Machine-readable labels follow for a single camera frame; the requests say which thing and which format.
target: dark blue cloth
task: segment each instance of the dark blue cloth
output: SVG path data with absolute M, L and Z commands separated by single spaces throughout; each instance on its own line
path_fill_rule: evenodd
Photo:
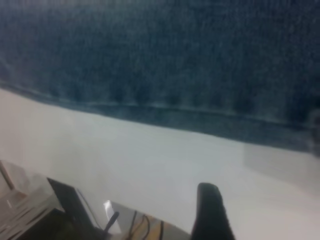
M 317 0 L 2 0 L 0 87 L 307 151 L 320 106 L 319 13 Z

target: black object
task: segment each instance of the black object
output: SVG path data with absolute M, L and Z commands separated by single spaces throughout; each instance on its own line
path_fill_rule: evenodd
M 235 240 L 217 186 L 200 183 L 191 240 Z

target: white surface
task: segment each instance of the white surface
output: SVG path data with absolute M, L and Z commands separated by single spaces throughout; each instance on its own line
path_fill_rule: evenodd
M 101 225 L 112 200 L 190 232 L 197 185 L 216 184 L 238 240 L 320 236 L 311 155 L 37 103 L 0 90 L 0 159 L 78 187 Z

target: denim fabric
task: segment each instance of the denim fabric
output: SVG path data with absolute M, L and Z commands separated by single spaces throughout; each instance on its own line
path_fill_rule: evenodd
M 0 87 L 307 151 L 319 13 L 317 0 L 2 0 Z

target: blue fabric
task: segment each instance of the blue fabric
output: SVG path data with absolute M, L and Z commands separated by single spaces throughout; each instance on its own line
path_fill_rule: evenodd
M 3 0 L 0 87 L 80 111 L 307 151 L 317 0 Z

